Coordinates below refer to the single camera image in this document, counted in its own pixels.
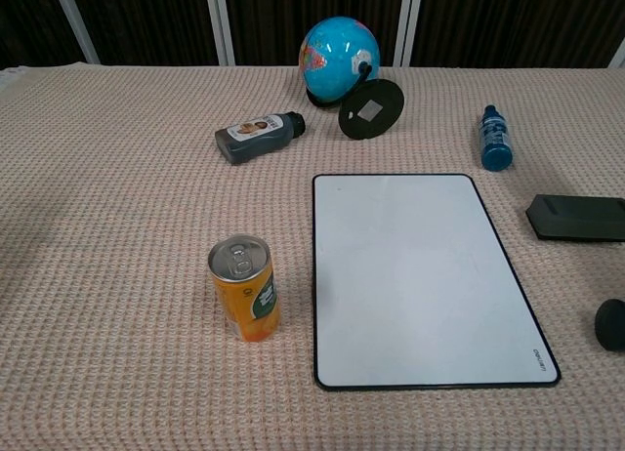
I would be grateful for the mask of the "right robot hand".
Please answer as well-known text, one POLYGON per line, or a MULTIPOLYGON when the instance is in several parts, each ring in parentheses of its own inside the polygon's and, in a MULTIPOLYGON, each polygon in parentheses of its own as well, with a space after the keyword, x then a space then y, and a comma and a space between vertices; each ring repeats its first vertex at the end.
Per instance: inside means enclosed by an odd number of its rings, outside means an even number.
POLYGON ((600 345, 608 351, 625 349, 624 302, 618 299, 604 301, 595 315, 595 334, 600 345))

